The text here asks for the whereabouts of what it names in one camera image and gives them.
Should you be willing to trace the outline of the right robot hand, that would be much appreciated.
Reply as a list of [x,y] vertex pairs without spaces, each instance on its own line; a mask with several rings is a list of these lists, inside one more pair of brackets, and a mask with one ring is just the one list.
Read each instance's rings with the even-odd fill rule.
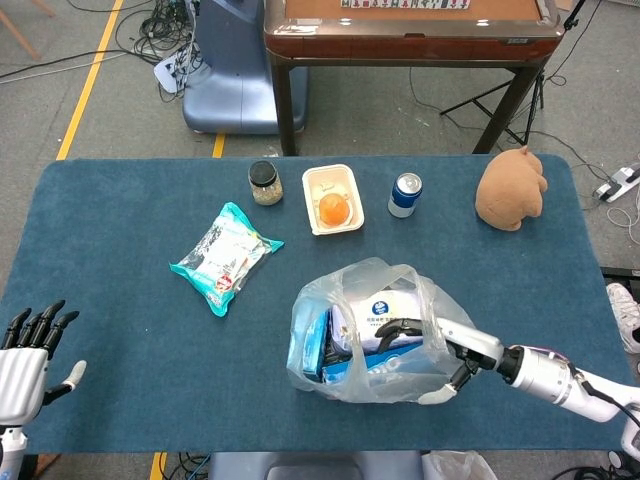
[[[436,318],[436,324],[462,365],[442,388],[422,394],[418,399],[420,405],[437,405],[453,399],[479,369],[495,370],[504,351],[498,338],[477,329],[442,317]],[[375,332],[375,337],[380,339],[377,352],[387,351],[401,334],[422,336],[422,321],[395,318],[380,326]]]

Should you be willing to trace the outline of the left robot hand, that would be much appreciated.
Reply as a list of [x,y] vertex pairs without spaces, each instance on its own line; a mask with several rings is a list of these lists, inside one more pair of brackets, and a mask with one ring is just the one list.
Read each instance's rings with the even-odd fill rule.
[[62,314],[63,299],[39,313],[26,308],[8,323],[1,338],[1,429],[23,427],[44,406],[74,391],[87,362],[79,360],[61,383],[48,386],[50,362],[77,311]]

